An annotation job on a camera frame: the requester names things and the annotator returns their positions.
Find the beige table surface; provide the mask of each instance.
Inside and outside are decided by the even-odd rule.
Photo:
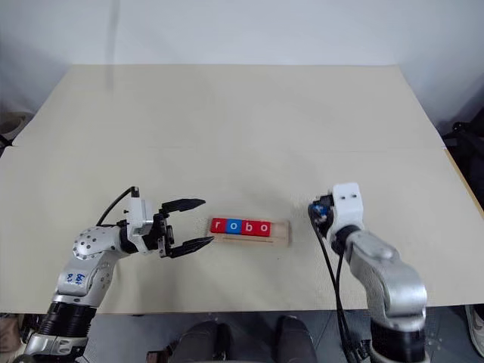
[[[482,217],[398,67],[73,66],[14,144],[0,158],[0,311],[45,312],[73,238],[130,185],[207,200],[172,214],[178,242],[235,215],[288,219],[291,243],[130,256],[101,312],[333,309],[306,207],[341,182],[360,184],[365,224],[431,306],[484,302]],[[346,266],[342,285],[345,307],[366,307]]]

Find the white wall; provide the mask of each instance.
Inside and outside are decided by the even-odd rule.
[[[484,98],[482,0],[2,0],[8,109],[69,64],[400,64],[434,124]]]

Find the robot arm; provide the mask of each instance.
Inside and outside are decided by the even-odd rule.
[[[351,273],[365,287],[372,361],[428,362],[424,351],[425,286],[394,247],[365,230],[358,185],[335,185],[332,194],[311,207],[318,232],[336,253],[344,254]]]
[[[110,286],[119,259],[154,250],[159,251],[160,257],[180,257],[199,250],[213,239],[197,238],[172,247],[172,226],[166,221],[169,214],[193,209],[205,203],[204,200],[174,200],[162,204],[158,213],[153,214],[151,205],[139,197],[136,187],[124,195],[127,194],[131,194],[129,210],[125,211],[127,220],[102,225],[105,213],[96,226],[85,229],[74,240],[73,254],[59,276],[39,331],[30,337],[27,355],[41,361],[74,361],[82,356],[91,320]]]

